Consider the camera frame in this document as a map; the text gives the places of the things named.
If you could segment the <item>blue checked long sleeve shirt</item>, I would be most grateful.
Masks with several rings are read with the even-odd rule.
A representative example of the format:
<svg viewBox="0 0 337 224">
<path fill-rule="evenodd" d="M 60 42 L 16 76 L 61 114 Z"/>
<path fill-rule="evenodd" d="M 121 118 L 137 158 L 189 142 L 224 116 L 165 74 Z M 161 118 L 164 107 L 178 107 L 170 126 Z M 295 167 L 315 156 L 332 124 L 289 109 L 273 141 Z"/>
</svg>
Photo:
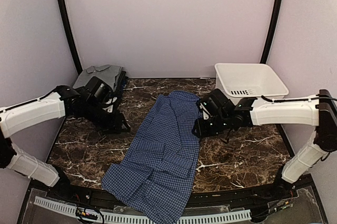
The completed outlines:
<svg viewBox="0 0 337 224">
<path fill-rule="evenodd" d="M 122 162 L 111 164 L 104 174 L 102 189 L 125 203 L 150 188 L 189 198 L 200 149 L 199 139 L 192 133 L 195 120 L 202 116 L 199 99 L 185 91 L 160 94 Z M 139 206 L 137 211 L 154 223 L 176 223 L 184 209 Z"/>
</svg>

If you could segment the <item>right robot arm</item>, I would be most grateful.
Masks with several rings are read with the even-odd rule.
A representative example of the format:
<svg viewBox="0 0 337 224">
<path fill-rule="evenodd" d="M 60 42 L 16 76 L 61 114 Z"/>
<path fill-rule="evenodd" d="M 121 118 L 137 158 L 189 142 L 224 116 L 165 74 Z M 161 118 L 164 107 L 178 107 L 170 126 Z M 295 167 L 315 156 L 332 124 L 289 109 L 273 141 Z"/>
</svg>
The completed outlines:
<svg viewBox="0 0 337 224">
<path fill-rule="evenodd" d="M 307 143 L 278 169 L 265 199 L 281 199 L 303 173 L 336 151 L 336 99 L 327 90 L 297 99 L 269 99 L 263 95 L 242 98 L 234 104 L 215 89 L 200 99 L 197 107 L 203 116 L 195 120 L 192 133 L 199 139 L 265 124 L 314 127 Z"/>
</svg>

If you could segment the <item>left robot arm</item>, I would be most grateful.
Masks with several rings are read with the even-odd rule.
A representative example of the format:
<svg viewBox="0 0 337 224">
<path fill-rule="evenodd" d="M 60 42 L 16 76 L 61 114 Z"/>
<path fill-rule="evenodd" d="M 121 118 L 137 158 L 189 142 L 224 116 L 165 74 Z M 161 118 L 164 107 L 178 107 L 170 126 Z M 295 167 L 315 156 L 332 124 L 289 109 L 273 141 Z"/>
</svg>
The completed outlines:
<svg viewBox="0 0 337 224">
<path fill-rule="evenodd" d="M 110 97 L 109 91 L 103 83 L 76 89 L 59 85 L 40 98 L 1 108 L 1 168 L 53 188 L 63 201 L 71 200 L 74 188 L 62 169 L 28 154 L 11 141 L 11 136 L 42 122 L 67 116 L 85 118 L 107 134 L 129 132 L 124 114 L 115 108 L 117 99 Z"/>
</svg>

